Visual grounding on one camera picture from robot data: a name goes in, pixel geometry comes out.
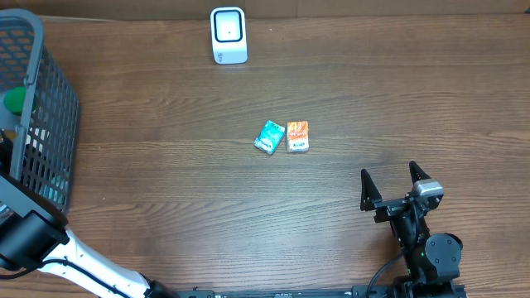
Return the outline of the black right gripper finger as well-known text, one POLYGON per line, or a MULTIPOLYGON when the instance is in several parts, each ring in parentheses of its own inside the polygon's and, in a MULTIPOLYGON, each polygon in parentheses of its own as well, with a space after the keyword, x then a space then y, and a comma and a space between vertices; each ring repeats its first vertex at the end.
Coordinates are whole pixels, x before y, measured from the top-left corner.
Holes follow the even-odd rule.
POLYGON ((366 169, 361 170, 361 185, 360 209, 362 211, 375 210, 375 205, 381 203, 383 199, 366 169))
POLYGON ((409 162, 409 171, 413 183, 431 178, 415 161, 409 162))

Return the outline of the orange tissue pack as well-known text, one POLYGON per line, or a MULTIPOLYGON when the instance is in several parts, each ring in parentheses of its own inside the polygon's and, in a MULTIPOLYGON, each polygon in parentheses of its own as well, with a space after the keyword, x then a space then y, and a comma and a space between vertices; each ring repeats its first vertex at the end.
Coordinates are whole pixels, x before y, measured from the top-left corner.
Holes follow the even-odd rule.
POLYGON ((307 121, 289 122, 287 124, 287 151, 307 152, 309 147, 309 123, 307 121))

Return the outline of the teal tissue pack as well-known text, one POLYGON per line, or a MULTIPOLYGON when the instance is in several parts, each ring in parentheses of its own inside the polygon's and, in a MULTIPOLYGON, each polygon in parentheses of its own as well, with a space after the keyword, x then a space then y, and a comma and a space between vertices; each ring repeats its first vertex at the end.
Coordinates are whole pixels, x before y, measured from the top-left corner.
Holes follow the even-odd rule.
POLYGON ((283 126, 268 120, 253 145, 268 155, 272 155, 282 141, 285 131, 283 126))

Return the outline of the green capped clear bottle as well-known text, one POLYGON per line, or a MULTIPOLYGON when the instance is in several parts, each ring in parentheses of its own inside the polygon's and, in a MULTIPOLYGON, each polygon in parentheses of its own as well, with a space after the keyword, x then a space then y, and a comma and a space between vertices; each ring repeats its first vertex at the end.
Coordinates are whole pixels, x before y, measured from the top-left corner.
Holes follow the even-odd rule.
POLYGON ((28 126, 32 120, 22 120, 22 113, 26 102, 26 87, 15 87, 1 92, 1 129, 14 130, 16 126, 28 126))

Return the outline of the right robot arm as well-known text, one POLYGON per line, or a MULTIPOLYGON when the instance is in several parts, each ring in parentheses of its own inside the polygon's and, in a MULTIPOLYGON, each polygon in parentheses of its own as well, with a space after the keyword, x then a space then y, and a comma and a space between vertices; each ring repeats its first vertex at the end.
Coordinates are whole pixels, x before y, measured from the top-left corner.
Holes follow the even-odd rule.
POLYGON ((400 247, 400 253, 374 274, 361 296, 465 297, 465 288, 454 283, 460 276, 462 241, 452 233, 430 233, 425 220, 441 203, 444 188, 415 161, 409 162, 409 171, 412 189, 402 198, 385 200, 368 171, 361 170, 360 209, 373 211, 376 223, 388 222, 400 247), (377 279, 401 258, 407 275, 377 289, 377 279))

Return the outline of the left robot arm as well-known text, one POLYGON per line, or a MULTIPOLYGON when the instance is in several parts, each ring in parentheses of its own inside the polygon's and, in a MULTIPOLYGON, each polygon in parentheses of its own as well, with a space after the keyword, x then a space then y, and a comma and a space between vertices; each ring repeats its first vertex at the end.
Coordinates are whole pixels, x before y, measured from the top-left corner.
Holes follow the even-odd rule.
POLYGON ((33 271, 74 282, 99 297, 176 297, 160 282, 109 261, 79 240, 53 201, 23 184, 18 174, 1 173, 1 201, 12 211, 1 226, 3 280, 33 271))

